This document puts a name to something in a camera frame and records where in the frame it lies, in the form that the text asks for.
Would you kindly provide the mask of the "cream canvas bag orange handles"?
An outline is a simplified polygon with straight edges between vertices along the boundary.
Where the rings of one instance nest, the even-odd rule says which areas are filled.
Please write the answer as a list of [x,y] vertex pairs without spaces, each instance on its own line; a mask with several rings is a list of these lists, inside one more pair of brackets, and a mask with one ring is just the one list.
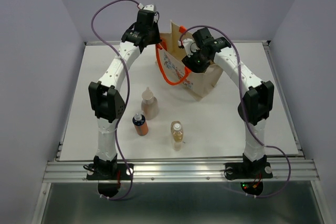
[[183,86],[199,101],[215,88],[223,70],[211,63],[204,73],[194,73],[182,63],[187,53],[178,47],[178,41],[185,31],[185,27],[171,22],[171,31],[160,34],[161,42],[155,46],[156,63],[167,84],[173,87]]

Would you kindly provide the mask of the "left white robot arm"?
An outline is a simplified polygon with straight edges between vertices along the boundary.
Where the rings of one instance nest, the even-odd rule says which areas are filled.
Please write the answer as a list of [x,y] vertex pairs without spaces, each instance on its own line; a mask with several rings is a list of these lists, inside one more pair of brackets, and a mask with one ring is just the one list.
[[159,43],[155,5],[146,5],[137,14],[137,20],[121,38],[117,55],[97,82],[89,84],[91,108],[98,122],[98,149],[91,164],[94,173],[110,179],[117,172],[117,122],[126,109],[126,100],[120,95],[124,80],[129,80],[130,67],[148,45]]

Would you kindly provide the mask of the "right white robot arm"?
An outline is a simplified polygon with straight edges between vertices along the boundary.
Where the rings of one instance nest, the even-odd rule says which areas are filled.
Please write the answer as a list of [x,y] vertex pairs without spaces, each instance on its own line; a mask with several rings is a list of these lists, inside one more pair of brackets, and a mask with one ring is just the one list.
[[245,124],[245,149],[240,163],[225,163],[228,180],[272,178],[265,153],[265,126],[273,107],[275,86],[257,77],[241,60],[235,44],[226,36],[215,39],[211,26],[195,26],[191,39],[178,39],[185,49],[183,64],[194,73],[205,72],[213,62],[219,66],[239,90],[237,108]]

